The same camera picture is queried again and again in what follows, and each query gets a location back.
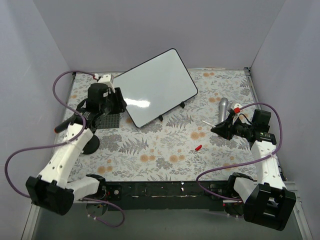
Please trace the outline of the white marker pen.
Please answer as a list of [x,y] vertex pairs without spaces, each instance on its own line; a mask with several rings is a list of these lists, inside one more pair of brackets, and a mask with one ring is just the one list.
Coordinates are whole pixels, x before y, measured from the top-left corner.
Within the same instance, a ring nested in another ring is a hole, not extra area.
[[213,125],[213,124],[211,124],[211,123],[209,123],[209,122],[206,122],[206,121],[204,121],[204,120],[201,120],[201,122],[204,123],[204,124],[206,124],[206,125],[208,125],[208,126],[211,127],[211,128],[215,128],[215,127],[216,127],[215,125]]

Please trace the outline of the white board with black frame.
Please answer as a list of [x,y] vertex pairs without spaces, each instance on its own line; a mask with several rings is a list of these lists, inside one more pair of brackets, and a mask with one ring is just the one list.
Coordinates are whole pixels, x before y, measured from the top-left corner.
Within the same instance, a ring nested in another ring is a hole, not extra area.
[[198,88],[177,50],[171,48],[114,78],[126,111],[142,128],[198,94]]

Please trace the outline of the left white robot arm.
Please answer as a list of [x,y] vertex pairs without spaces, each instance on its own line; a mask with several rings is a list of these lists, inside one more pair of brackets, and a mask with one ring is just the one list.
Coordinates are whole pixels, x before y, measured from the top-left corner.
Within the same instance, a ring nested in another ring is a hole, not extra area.
[[76,112],[54,129],[56,133],[65,131],[65,145],[56,150],[37,177],[30,176],[26,181],[34,205],[63,216],[74,201],[86,196],[101,200],[106,196],[103,177],[89,174],[74,182],[68,182],[68,178],[80,154],[90,155],[98,150],[100,140],[95,132],[102,118],[123,113],[126,107],[119,87],[111,88],[105,83],[90,85]]

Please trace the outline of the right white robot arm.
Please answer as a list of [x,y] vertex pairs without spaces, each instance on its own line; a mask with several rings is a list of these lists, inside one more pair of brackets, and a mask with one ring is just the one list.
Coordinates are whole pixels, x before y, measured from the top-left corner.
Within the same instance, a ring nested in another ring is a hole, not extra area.
[[240,108],[231,109],[229,116],[211,132],[226,140],[237,136],[249,142],[253,157],[259,160],[255,163],[257,183],[242,173],[233,173],[226,186],[227,195],[241,198],[247,222],[282,231],[296,204],[296,195],[287,190],[281,178],[275,154],[276,137],[269,132],[271,113],[256,109],[249,124],[242,122],[239,114]]

